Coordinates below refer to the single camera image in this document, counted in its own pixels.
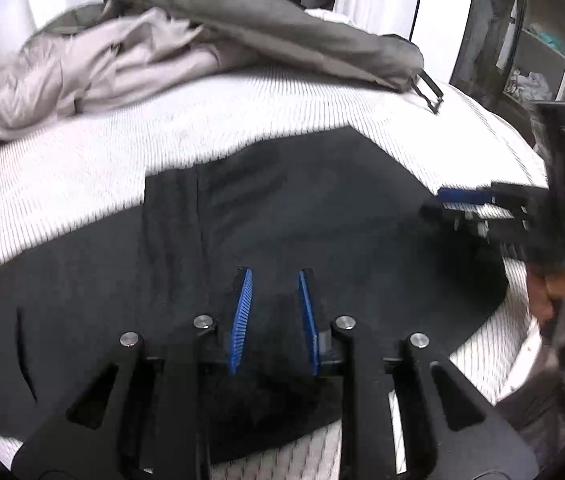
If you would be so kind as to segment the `dark grey sleeping bag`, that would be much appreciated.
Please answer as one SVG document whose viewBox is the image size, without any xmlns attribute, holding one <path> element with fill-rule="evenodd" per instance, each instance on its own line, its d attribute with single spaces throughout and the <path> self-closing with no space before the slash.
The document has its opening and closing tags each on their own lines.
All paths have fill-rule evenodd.
<svg viewBox="0 0 565 480">
<path fill-rule="evenodd" d="M 44 32 L 76 34 L 119 16 L 156 8 L 171 18 L 203 26 L 267 58 L 332 76 L 367 81 L 405 93 L 424 82 L 436 98 L 444 94 L 424 70 L 416 44 L 397 35 L 378 36 L 348 24 L 315 18 L 288 0 L 102 0 L 67 10 Z"/>
</svg>

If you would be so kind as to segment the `dark open wardrobe shelf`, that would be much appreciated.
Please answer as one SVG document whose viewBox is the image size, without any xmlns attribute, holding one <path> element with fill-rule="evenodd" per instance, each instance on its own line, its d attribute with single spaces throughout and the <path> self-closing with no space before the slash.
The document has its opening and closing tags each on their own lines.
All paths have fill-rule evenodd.
<svg viewBox="0 0 565 480">
<path fill-rule="evenodd" d="M 565 98 L 565 0 L 471 0 L 450 82 L 508 122 Z"/>
</svg>

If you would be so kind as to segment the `black pants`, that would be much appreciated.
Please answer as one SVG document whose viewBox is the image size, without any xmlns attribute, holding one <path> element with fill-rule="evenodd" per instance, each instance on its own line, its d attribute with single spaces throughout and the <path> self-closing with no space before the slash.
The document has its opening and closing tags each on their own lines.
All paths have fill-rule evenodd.
<svg viewBox="0 0 565 480">
<path fill-rule="evenodd" d="M 337 419 L 337 384 L 315 377 L 308 312 L 351 315 L 384 350 L 421 332 L 456 350 L 499 308 L 497 250 L 425 220 L 431 192 L 352 128 L 256 142 L 156 174 L 142 205 L 0 266 L 0 436 L 28 438 L 122 334 L 162 356 L 207 314 L 235 375 L 208 380 L 215 462 Z"/>
</svg>

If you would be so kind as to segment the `white honeycomb mattress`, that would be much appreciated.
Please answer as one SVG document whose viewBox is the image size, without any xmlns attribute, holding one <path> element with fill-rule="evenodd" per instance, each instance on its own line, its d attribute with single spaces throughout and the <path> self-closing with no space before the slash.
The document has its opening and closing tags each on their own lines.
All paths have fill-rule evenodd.
<svg viewBox="0 0 565 480">
<path fill-rule="evenodd" d="M 140 206 L 148 178 L 267 140 L 352 128 L 430 192 L 542 186 L 544 164 L 503 118 L 447 87 L 412 94 L 265 64 L 145 103 L 60 122 L 0 147 L 0 266 Z M 162 356 L 122 334 L 26 439 L 0 436 L 6 479 L 532 479 L 523 401 L 501 395 L 531 325 L 525 270 L 503 259 L 499 308 L 456 350 L 416 332 L 384 350 L 351 315 L 316 314 L 320 370 L 339 415 L 281 445 L 215 462 L 208 380 L 229 374 L 222 330 L 200 314 Z"/>
</svg>

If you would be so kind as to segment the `grey rumpled duvet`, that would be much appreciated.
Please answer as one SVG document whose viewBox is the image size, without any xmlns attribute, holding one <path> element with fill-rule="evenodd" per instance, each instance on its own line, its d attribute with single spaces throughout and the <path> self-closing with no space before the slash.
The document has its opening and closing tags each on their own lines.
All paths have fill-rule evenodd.
<svg viewBox="0 0 565 480">
<path fill-rule="evenodd" d="M 258 54 L 152 8 L 73 36 L 40 34 L 0 58 L 0 144 L 77 114 L 115 110 Z"/>
</svg>

